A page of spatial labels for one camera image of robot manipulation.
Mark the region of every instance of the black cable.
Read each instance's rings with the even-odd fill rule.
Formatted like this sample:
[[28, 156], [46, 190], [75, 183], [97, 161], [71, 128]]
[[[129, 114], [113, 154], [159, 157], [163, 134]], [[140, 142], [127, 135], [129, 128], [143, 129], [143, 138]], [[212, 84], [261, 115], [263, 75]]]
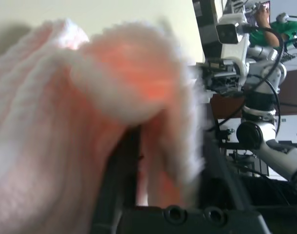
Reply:
[[242, 7], [245, 7], [245, 5], [248, 3], [249, 0], [246, 0], [242, 5], [236, 6], [237, 11], [235, 13], [238, 13]]
[[[250, 76], [262, 79], [262, 77], [259, 76], [259, 75], [250, 75]], [[265, 80], [265, 83], [267, 83], [267, 85], [270, 87], [270, 89], [272, 90], [273, 95], [275, 97], [275, 102], [276, 102], [276, 106], [277, 106], [277, 113], [278, 113], [278, 124], [277, 124], [277, 128], [276, 128], [276, 136], [277, 136], [278, 133], [279, 133], [279, 130], [280, 130], [280, 122], [281, 122], [280, 102], [279, 102], [278, 95], [277, 95], [276, 90], [274, 89], [273, 85], [268, 80]]]
[[[244, 107], [245, 105], [245, 101], [242, 103], [242, 105], [240, 105], [239, 108], [237, 108], [232, 114], [230, 114], [228, 117], [225, 118], [225, 120], [221, 121], [218, 126], [221, 126], [223, 124], [225, 124], [226, 122], [228, 122], [231, 118], [233, 118], [239, 111], [241, 111], [241, 109]], [[209, 128], [207, 130], [207, 132], [212, 132], [213, 130], [216, 129], [216, 125], [215, 126], [212, 126], [211, 128]]]
[[288, 206], [290, 206], [289, 201], [287, 200], [287, 198], [285, 197], [285, 195], [282, 193], [282, 191], [280, 190], [279, 186], [277, 186], [277, 184], [275, 184], [269, 177], [267, 177], [266, 175], [262, 174], [261, 172], [257, 172], [256, 170], [253, 170], [253, 169], [248, 168], [248, 167], [243, 167], [243, 166], [238, 165], [238, 164], [232, 164], [232, 165], [234, 165], [235, 167], [237, 167], [238, 169], [241, 169], [243, 171], [248, 171], [248, 172], [251, 172], [251, 173], [260, 175], [262, 178], [264, 178], [268, 182], [268, 185], [272, 189], [274, 189], [274, 191], [278, 191], [278, 193], [279, 193], [281, 199], [284, 201], [284, 203], [286, 203]]
[[274, 73], [275, 69], [277, 68], [279, 61], [281, 59], [281, 56], [283, 55], [283, 51], [284, 51], [284, 41], [283, 38], [281, 37], [281, 34], [279, 34], [278, 32], [276, 32], [275, 30], [273, 30], [272, 28], [263, 28], [263, 27], [251, 27], [251, 26], [243, 26], [243, 31], [245, 33], [252, 33], [254, 31], [264, 31], [264, 32], [270, 32], [273, 33], [279, 41], [279, 49], [278, 49], [278, 56], [272, 66], [272, 68], [270, 69], [270, 71], [266, 74], [266, 76], [264, 78], [262, 78], [262, 80], [256, 84], [255, 86], [253, 86], [252, 88], [250, 88], [247, 91], [244, 91], [241, 95], [238, 96], [238, 98], [245, 96], [247, 94], [252, 93], [253, 91], [255, 91], [257, 88], [260, 87], [260, 85], [262, 85], [266, 80], [269, 79], [269, 77]]

